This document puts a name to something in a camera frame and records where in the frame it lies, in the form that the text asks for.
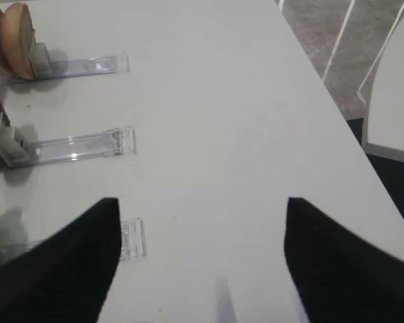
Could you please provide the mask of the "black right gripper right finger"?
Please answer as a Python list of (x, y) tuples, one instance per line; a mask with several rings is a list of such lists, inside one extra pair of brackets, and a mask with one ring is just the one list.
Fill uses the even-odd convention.
[(306, 199), (288, 200), (283, 250), (310, 322), (404, 322), (404, 261)]

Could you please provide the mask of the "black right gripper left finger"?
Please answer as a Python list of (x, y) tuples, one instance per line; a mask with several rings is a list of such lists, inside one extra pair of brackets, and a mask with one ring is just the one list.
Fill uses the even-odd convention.
[(0, 322), (97, 322), (120, 257), (119, 201), (104, 198), (0, 266)]

